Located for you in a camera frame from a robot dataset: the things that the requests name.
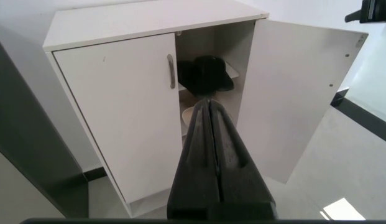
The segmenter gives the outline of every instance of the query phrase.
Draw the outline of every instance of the closed cabinet door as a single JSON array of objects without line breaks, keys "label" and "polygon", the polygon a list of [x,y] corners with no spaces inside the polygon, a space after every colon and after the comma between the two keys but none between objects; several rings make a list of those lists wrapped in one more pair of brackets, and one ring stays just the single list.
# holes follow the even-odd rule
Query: closed cabinet door
[{"label": "closed cabinet door", "polygon": [[54,56],[124,200],[170,188],[182,150],[174,34]]},{"label": "closed cabinet door", "polygon": [[237,130],[259,172],[287,182],[366,37],[256,22]]}]

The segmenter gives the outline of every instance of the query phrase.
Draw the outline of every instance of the wall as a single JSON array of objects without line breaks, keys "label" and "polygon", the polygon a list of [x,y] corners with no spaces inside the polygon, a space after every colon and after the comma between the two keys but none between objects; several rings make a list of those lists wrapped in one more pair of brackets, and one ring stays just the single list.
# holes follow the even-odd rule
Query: wall
[{"label": "wall", "polygon": [[270,19],[297,24],[329,27],[334,29],[367,32],[369,36],[361,48],[340,90],[350,86],[364,59],[369,56],[385,24],[345,23],[344,17],[361,8],[362,0],[238,0],[248,5],[261,7],[270,12]]},{"label": "wall", "polygon": [[346,98],[386,121],[386,26]]},{"label": "wall", "polygon": [[63,215],[0,153],[0,223]]},{"label": "wall", "polygon": [[133,0],[0,0],[0,42],[83,171],[101,167],[42,44],[55,11]]},{"label": "wall", "polygon": [[[101,164],[47,62],[42,44],[57,10],[131,1],[138,0],[0,0],[0,41],[83,171],[100,167]],[[343,22],[346,14],[360,8],[361,0],[240,1],[269,11],[271,19],[275,20],[370,32],[367,43],[357,56],[341,89],[350,85],[362,60],[383,28],[383,25],[368,26]]]}]

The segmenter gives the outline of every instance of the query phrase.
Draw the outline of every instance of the door handle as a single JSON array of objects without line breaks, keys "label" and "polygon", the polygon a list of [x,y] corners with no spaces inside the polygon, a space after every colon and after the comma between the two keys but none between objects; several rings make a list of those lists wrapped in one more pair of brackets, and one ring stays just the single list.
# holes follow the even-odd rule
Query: door handle
[{"label": "door handle", "polygon": [[167,59],[168,59],[169,69],[170,69],[170,88],[174,89],[176,87],[176,84],[175,84],[175,67],[173,66],[172,55],[168,54]]}]

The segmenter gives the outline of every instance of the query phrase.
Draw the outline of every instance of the cabinet shelf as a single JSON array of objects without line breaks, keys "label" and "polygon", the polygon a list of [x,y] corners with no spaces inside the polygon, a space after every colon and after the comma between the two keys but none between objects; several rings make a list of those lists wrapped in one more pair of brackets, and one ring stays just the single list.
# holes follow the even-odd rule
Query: cabinet shelf
[{"label": "cabinet shelf", "polygon": [[[230,78],[237,78],[240,76],[240,74],[233,68],[231,67],[230,64],[226,62],[226,72],[230,76]],[[186,90],[186,87],[182,86],[182,84],[179,84],[179,91]]]}]

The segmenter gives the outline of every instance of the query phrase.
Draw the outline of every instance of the gray floor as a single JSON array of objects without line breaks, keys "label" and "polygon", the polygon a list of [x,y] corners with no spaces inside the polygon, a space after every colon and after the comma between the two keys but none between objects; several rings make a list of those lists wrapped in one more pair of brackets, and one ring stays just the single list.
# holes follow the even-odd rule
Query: gray floor
[{"label": "gray floor", "polygon": [[[386,219],[386,142],[332,107],[287,184],[264,179],[281,219],[323,219],[342,198],[365,219]],[[107,177],[90,182],[90,217],[128,217]],[[166,208],[138,218],[166,218]]]}]

